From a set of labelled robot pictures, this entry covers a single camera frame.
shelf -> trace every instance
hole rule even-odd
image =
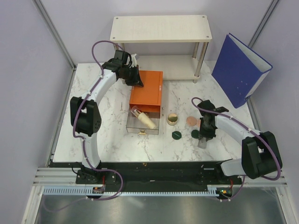
[[[163,80],[198,79],[194,76],[198,60],[191,55],[140,56],[139,70],[163,71]]]
[[[206,15],[116,16],[110,40],[116,43],[210,42]]]

blue binder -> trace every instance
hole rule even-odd
[[[247,99],[273,68],[232,34],[223,43],[212,76],[235,108]]]

white marble surface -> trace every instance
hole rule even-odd
[[[241,156],[240,145],[222,130],[216,130],[216,138],[208,141],[207,148],[197,147],[198,140],[191,137],[188,116],[200,117],[199,111],[191,104],[192,97],[209,99],[216,106],[224,106],[232,114],[253,127],[247,105],[235,109],[221,87],[211,76],[215,61],[203,63],[201,78],[192,81],[164,81],[162,89],[162,117],[159,135],[138,135],[127,133],[126,122],[131,87],[121,80],[115,83],[100,102],[102,125],[98,131],[98,151],[102,161],[208,161],[226,160]],[[80,96],[95,80],[100,69],[95,63],[79,64],[71,89],[72,96]],[[178,123],[170,126],[167,115],[175,112]],[[174,140],[173,131],[180,131],[182,138]],[[79,139],[72,136],[69,104],[66,108],[57,143],[54,162],[82,161]]]

gray floor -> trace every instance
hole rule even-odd
[[[82,196],[43,196],[59,209]],[[284,224],[275,189],[242,189],[231,202],[206,197],[121,196],[110,201],[83,200],[57,212],[40,208],[41,224]]]

white wall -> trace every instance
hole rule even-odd
[[[91,47],[109,40],[114,16],[206,14],[213,41],[206,60],[216,60],[225,35],[248,43],[271,0],[42,0],[75,63],[93,62]],[[128,44],[140,55],[191,54],[191,44]],[[101,44],[97,57],[106,61],[113,47]]]
[[[252,99],[264,131],[275,134],[299,214],[299,1],[280,1],[254,50],[273,70]]]
[[[1,1],[0,21],[0,223],[19,224],[71,68],[32,0]]]

